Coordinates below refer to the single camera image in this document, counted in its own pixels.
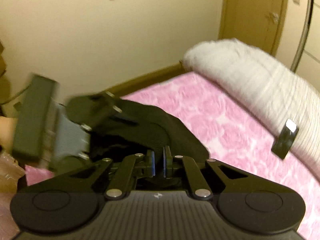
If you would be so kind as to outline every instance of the white pillow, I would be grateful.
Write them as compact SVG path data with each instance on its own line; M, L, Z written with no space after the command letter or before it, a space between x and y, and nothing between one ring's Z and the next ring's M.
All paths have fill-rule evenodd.
M202 42L183 66L217 82L275 136L287 119L300 128L291 152L320 181L320 94L264 51L236 39Z

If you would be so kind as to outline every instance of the pink bedsheet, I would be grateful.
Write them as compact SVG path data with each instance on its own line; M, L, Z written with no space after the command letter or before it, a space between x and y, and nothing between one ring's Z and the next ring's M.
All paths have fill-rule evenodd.
M320 185L291 153L284 161L277 158L270 151L273 136L219 87L187 73L125 99L159 106L180 118L212 158L297 191L306 203L298 232L307 240L320 239ZM50 176L47 171L27 168L29 184Z

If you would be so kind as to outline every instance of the wooden bed frame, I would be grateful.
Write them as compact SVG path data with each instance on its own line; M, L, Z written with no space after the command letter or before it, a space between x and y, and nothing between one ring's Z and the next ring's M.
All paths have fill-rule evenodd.
M172 65L160 70L145 74L143 76L131 79L124 83L115 85L107 89L107 91L115 94L118 97L128 95L140 89L146 88L153 84L157 84L166 81L170 78L187 73L183 68L181 62L176 65Z

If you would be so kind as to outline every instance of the wall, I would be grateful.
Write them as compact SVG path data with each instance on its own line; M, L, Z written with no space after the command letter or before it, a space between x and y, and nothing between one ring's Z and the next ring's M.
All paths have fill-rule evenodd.
M12 93L31 72L60 82L58 101L176 64L218 37L222 0L0 0Z
M307 13L308 0L300 0L300 5L288 0L288 8L276 59L291 68L296 55Z

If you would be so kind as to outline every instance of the plastic wrap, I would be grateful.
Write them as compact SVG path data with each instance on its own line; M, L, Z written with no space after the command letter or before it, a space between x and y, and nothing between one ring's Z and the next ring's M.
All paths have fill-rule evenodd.
M9 154L0 154L0 240L10 240L19 232L10 213L10 201L23 175L24 170Z

